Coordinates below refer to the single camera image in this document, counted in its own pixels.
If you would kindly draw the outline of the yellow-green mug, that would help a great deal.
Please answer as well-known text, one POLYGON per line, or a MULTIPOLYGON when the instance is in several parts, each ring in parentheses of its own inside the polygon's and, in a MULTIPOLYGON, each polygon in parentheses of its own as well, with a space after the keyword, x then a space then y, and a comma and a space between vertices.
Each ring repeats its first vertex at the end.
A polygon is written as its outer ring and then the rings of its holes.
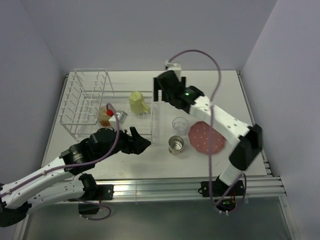
POLYGON ((144 96, 139 91, 133 91, 129 96, 130 110, 137 115, 148 113, 149 106, 146 104, 144 96))

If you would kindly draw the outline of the beige bowl with flower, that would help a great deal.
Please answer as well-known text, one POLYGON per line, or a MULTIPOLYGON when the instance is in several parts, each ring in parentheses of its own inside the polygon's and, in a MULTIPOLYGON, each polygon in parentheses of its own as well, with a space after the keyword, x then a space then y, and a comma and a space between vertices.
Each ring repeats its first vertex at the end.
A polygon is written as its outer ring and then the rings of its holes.
POLYGON ((103 106, 99 109, 97 115, 97 122, 100 124, 102 128, 108 128, 111 126, 109 119, 111 116, 107 114, 107 107, 103 106))

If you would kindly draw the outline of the clear drinking glass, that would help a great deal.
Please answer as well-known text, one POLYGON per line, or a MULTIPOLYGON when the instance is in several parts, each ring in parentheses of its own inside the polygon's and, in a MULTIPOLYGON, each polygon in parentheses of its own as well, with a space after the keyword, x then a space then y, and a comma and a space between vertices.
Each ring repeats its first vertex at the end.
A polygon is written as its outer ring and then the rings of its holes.
POLYGON ((189 130, 189 122, 184 117, 176 117, 172 121, 172 131, 175 136, 184 137, 189 130))

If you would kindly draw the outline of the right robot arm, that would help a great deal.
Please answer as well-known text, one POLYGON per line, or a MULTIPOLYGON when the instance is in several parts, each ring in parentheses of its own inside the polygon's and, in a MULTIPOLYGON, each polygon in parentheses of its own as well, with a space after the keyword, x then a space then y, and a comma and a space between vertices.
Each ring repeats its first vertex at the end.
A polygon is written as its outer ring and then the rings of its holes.
POLYGON ((262 151, 262 128, 258 124, 250 126, 214 105, 200 89, 193 85, 186 86, 186 78, 178 78, 173 70, 167 70, 153 79, 153 99, 156 102, 159 91, 162 91, 162 101, 212 126, 233 146, 229 164, 216 183, 220 194, 229 194, 240 174, 262 151))

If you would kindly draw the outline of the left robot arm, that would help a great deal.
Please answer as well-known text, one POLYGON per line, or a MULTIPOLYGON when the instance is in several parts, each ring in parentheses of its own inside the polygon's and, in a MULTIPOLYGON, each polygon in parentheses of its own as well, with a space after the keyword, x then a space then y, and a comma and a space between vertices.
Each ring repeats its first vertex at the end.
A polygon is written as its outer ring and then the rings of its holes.
POLYGON ((135 127, 127 131, 100 128, 81 142, 70 146, 34 173, 0 186, 0 226, 15 225, 27 215, 61 201, 92 200, 98 185, 91 174, 96 163, 118 152, 139 155, 151 142, 135 127))

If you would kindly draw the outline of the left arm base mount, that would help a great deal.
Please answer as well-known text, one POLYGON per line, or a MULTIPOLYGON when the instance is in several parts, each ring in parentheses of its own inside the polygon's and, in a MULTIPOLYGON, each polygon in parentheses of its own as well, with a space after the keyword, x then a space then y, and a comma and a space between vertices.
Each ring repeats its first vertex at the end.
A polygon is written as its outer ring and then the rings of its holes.
POLYGON ((88 200, 81 200, 78 204, 79 214, 88 220, 99 221, 108 218, 112 210, 109 206, 103 204, 103 201, 111 201, 114 194, 114 185, 104 184, 98 185, 94 195, 88 200), (100 209, 107 209, 108 214, 101 218, 94 218, 100 209))

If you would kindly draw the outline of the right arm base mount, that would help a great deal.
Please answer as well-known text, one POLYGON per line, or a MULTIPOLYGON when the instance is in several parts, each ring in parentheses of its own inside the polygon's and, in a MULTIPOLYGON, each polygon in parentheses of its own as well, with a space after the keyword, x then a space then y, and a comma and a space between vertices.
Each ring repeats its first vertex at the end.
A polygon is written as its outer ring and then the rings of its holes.
POLYGON ((237 206, 236 197, 244 197, 246 196, 247 191, 247 182, 243 182, 242 180, 238 180, 234 186, 227 192, 223 200, 218 204, 218 200, 228 189, 228 186, 225 185, 220 180, 215 180, 212 182, 212 197, 214 198, 216 207, 223 212, 233 211, 237 206))

